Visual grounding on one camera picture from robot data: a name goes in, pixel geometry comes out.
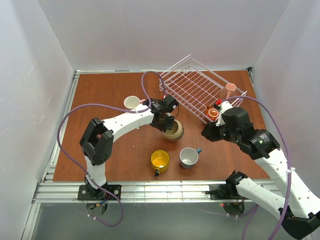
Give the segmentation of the beige round ceramic mug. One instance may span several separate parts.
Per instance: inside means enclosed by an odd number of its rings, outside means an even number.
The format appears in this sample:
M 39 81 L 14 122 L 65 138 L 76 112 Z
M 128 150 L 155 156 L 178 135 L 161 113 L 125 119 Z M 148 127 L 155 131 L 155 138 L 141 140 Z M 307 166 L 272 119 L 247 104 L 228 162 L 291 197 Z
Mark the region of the beige round ceramic mug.
M 176 142 L 181 139 L 184 135 L 184 127 L 180 121 L 174 120 L 172 129 L 166 130 L 163 133 L 164 137 L 170 142 Z

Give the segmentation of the dark brown glazed mug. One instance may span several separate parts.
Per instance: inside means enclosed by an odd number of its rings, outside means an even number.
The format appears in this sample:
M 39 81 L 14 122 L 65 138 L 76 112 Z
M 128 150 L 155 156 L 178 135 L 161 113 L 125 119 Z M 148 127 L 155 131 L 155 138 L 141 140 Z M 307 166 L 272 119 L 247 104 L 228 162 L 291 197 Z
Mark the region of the dark brown glazed mug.
M 208 106 L 205 110 L 205 115 L 210 121 L 216 122 L 220 116 L 220 113 L 213 106 Z

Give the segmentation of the white faceted mug pink handle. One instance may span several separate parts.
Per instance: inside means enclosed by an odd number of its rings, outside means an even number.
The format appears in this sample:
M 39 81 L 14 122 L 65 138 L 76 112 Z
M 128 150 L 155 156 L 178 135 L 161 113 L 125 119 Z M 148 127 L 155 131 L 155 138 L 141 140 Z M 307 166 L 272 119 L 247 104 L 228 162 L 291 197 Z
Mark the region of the white faceted mug pink handle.
M 123 105 L 127 110 L 135 109 L 139 104 L 144 102 L 146 99 L 140 99 L 135 95 L 128 96 L 124 99 Z

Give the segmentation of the pink floral mug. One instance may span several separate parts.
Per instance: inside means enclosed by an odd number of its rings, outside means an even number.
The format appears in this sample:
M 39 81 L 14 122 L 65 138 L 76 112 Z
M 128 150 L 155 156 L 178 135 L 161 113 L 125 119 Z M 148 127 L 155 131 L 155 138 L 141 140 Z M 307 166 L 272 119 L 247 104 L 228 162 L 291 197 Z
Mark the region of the pink floral mug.
M 227 83 L 224 88 L 223 99 L 235 97 L 237 95 L 237 86 L 234 83 Z

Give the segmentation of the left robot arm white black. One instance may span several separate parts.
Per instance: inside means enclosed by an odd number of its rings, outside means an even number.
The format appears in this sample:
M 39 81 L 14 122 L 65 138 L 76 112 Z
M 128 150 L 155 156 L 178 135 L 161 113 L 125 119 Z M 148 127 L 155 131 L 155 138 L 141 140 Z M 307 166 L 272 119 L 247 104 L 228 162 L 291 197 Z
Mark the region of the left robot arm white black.
M 144 125 L 150 125 L 161 132 L 171 130 L 175 120 L 171 113 L 179 107 L 179 103 L 170 94 L 162 99 L 149 100 L 128 96 L 124 106 L 126 112 L 118 116 L 104 120 L 93 118 L 80 139 L 87 174 L 85 184 L 79 188 L 79 200 L 101 200 L 109 197 L 106 191 L 120 191 L 120 185 L 108 185 L 106 180 L 106 161 L 112 155 L 114 142 Z

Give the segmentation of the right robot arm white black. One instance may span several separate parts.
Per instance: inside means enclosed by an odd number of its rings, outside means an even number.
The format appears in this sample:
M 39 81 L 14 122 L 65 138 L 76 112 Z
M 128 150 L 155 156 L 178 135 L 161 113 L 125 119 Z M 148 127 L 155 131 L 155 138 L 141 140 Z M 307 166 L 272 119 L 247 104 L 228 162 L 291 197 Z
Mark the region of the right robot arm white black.
M 276 217 L 282 228 L 296 240 L 310 235 L 320 226 L 320 199 L 302 181 L 280 144 L 265 129 L 255 129 L 248 113 L 232 107 L 220 116 L 222 123 L 207 123 L 201 135 L 211 142 L 225 140 L 236 144 L 270 177 L 279 196 L 240 171 L 233 171 L 215 194 L 227 198 L 244 197 Z

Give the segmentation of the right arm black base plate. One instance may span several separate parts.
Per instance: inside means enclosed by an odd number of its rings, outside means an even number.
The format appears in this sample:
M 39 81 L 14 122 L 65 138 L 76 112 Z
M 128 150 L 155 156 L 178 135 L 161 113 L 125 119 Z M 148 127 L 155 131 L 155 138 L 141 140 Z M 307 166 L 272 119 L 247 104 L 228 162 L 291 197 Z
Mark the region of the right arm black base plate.
M 204 193 L 210 195 L 211 200 L 234 200 L 239 197 L 239 195 L 226 183 L 210 184 L 209 190 Z

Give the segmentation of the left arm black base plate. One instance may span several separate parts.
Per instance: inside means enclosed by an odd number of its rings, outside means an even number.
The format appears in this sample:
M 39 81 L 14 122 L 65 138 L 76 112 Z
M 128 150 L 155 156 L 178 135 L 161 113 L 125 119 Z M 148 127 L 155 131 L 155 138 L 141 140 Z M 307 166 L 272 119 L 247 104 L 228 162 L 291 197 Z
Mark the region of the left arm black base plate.
M 122 186 L 120 184 L 105 184 L 102 186 L 105 190 L 114 194 L 118 199 L 121 199 Z M 80 185 L 78 189 L 77 200 L 79 201 L 102 201 L 102 200 L 116 200 L 113 195 L 106 193 L 101 189 L 95 189 L 90 185 Z

